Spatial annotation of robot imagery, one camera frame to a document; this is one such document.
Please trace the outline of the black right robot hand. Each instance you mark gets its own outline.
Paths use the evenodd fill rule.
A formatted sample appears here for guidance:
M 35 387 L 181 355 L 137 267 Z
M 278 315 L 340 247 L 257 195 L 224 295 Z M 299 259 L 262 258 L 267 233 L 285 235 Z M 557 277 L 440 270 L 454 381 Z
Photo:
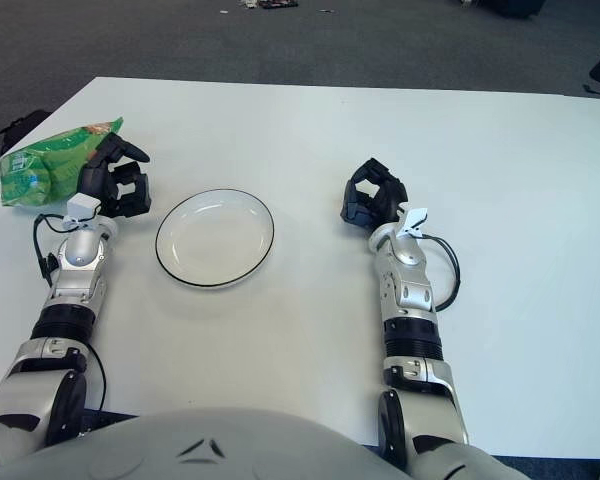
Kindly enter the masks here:
M 363 181 L 378 187 L 374 195 L 357 189 L 356 185 Z M 346 223 L 375 230 L 383 224 L 397 222 L 400 204 L 407 201 L 404 184 L 386 166 L 370 158 L 347 181 L 340 217 Z

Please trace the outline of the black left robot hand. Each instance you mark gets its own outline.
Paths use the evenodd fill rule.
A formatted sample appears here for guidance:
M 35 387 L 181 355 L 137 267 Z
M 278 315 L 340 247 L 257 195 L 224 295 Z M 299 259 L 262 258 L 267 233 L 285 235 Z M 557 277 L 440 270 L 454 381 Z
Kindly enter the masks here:
M 151 207 L 149 180 L 139 163 L 150 157 L 115 133 L 107 134 L 81 168 L 77 192 L 96 198 L 100 214 L 126 218 L 148 213 Z

